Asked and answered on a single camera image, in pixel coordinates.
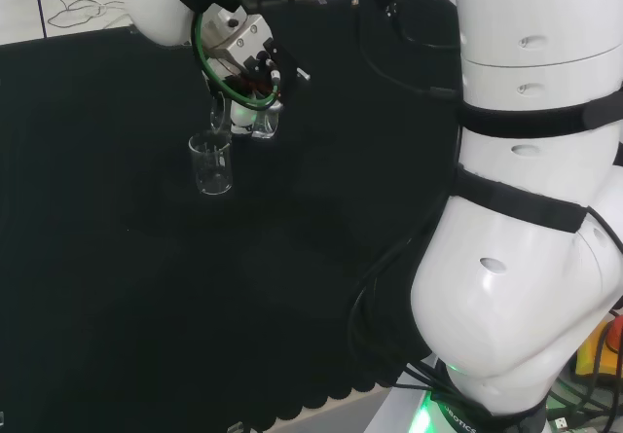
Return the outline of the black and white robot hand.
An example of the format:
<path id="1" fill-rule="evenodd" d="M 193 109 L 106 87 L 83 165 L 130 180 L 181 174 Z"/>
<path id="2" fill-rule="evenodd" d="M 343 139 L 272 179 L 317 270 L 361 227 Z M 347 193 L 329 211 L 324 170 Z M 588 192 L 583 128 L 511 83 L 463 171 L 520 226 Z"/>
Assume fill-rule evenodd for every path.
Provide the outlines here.
<path id="1" fill-rule="evenodd" d="M 286 103 L 311 74 L 273 36 L 265 18 L 212 5 L 192 23 L 194 55 L 216 108 L 213 126 L 272 138 Z"/>

